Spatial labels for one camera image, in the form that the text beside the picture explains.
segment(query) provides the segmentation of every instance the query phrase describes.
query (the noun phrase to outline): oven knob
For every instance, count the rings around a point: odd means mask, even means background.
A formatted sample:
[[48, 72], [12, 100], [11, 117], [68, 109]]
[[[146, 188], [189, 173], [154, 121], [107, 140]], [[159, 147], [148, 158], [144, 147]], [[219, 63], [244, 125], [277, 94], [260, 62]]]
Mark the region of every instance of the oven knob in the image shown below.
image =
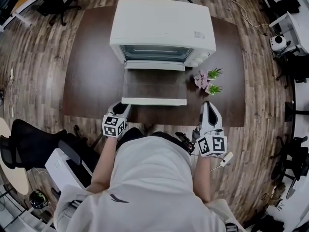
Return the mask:
[[209, 52], [203, 52], [203, 53], [201, 53], [201, 58], [203, 59], [203, 60], [205, 60], [206, 58], [208, 58], [209, 57]]
[[198, 66], [198, 63], [196, 63], [195, 61], [192, 61], [192, 62], [191, 62], [191, 66], [192, 66], [192, 67], [197, 67], [197, 66]]
[[202, 58], [195, 58], [194, 61], [198, 64], [201, 64], [203, 62]]

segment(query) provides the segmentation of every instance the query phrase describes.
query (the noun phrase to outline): black pants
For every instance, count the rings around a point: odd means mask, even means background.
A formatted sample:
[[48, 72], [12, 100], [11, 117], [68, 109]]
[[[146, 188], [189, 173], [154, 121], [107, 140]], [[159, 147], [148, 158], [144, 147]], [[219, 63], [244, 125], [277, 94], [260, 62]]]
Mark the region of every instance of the black pants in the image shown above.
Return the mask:
[[[121, 145], [123, 145], [124, 143], [126, 143], [128, 141], [131, 141], [131, 140], [134, 140], [134, 139], [139, 139], [139, 138], [142, 138], [142, 137], [145, 137], [145, 136], [141, 133], [141, 131], [139, 129], [137, 129], [136, 127], [131, 128], [119, 140], [116, 149], [118, 149]], [[183, 142], [181, 142], [177, 138], [172, 137], [171, 135], [168, 135], [167, 133], [158, 131], [158, 132], [151, 134], [151, 137], [162, 137], [162, 138], [169, 140], [170, 142], [180, 146], [186, 152], [188, 152], [188, 147]]]

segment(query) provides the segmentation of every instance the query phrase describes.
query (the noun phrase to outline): pink succulent plant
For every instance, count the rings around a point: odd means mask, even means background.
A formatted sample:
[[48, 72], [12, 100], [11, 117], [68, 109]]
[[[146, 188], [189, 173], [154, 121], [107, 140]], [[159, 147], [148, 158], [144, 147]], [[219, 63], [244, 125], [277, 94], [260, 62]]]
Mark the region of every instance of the pink succulent plant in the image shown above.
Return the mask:
[[195, 85], [198, 86], [198, 88], [205, 89], [208, 85], [207, 73], [204, 73], [203, 71], [199, 71], [194, 76], [194, 82], [195, 82]]

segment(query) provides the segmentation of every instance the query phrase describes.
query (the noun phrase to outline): brown wooden table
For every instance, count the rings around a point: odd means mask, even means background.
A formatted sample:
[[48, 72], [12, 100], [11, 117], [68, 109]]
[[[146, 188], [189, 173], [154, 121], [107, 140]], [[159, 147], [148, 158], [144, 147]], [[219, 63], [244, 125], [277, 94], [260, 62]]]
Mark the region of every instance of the brown wooden table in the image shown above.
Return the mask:
[[[84, 13], [68, 64], [64, 115], [103, 118], [108, 107], [121, 100], [124, 65], [109, 45], [115, 10], [115, 6], [106, 6]], [[245, 81], [239, 32], [232, 23], [211, 19], [217, 50], [199, 67], [185, 71], [187, 105], [134, 106], [130, 122], [195, 126], [201, 104], [209, 100], [220, 112], [223, 126], [243, 127]], [[196, 87], [193, 75], [214, 68], [222, 68], [223, 74], [211, 83], [222, 86], [223, 91], [212, 96]]]

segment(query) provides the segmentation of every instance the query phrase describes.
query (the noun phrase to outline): plant pot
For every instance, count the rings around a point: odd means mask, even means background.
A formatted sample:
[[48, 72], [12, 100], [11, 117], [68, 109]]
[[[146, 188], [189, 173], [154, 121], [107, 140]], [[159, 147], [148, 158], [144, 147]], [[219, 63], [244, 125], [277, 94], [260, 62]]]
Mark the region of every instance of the plant pot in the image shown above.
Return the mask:
[[205, 92], [208, 93], [208, 94], [210, 94], [210, 95], [214, 95], [213, 93], [210, 93], [210, 92], [209, 92], [209, 89], [210, 89], [211, 86], [212, 86], [212, 84], [209, 83], [208, 86], [207, 86], [207, 88], [205, 89]]
[[211, 72], [211, 71], [207, 71], [207, 79], [208, 79], [208, 80], [216, 80], [216, 77], [213, 78], [213, 79], [210, 79], [210, 78], [208, 77], [208, 73], [209, 73], [209, 72]]

